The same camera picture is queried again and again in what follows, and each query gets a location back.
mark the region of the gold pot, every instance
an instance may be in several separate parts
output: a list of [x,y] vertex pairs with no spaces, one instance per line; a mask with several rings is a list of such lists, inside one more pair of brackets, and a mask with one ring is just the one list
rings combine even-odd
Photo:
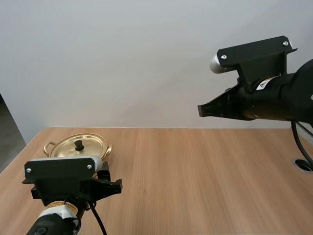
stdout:
[[[53,145],[51,152],[47,151],[49,145]],[[112,151],[112,144],[96,134],[81,133],[69,136],[58,143],[49,142],[44,146],[44,153],[49,158],[99,156],[102,161],[108,160]]]

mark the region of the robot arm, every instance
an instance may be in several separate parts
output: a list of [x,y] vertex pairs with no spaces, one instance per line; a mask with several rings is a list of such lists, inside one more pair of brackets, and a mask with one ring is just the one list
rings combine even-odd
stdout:
[[237,70],[238,84],[199,105],[200,116],[301,121],[312,126],[313,60],[288,74],[287,54],[294,51],[285,36],[220,49],[211,70]]

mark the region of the black cylinder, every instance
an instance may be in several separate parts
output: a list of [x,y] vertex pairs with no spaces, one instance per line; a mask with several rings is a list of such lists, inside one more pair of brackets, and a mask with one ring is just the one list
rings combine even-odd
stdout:
[[251,94],[246,93],[243,87],[238,89],[235,97],[244,103],[240,107],[242,115],[253,119],[293,120],[291,110],[281,96],[282,87],[290,83],[293,75],[275,77]]

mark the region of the white wall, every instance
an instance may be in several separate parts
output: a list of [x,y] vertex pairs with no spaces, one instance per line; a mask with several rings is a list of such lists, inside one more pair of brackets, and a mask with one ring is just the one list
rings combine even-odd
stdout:
[[313,58],[312,1],[3,0],[0,93],[26,142],[49,126],[284,128],[198,115],[235,85],[218,49],[285,35]]

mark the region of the black bracket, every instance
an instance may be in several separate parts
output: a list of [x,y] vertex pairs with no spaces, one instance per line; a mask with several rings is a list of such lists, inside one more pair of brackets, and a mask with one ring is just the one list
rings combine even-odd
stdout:
[[287,74],[287,54],[296,50],[287,37],[280,36],[220,49],[217,57],[222,67],[235,67],[239,82],[252,93],[266,78]]
[[91,158],[29,161],[25,164],[23,184],[34,184],[32,196],[41,199],[45,206],[64,200],[71,193],[83,193],[97,201],[122,192],[121,179],[110,181],[108,162],[104,162],[97,172],[98,179],[93,178],[94,169]]

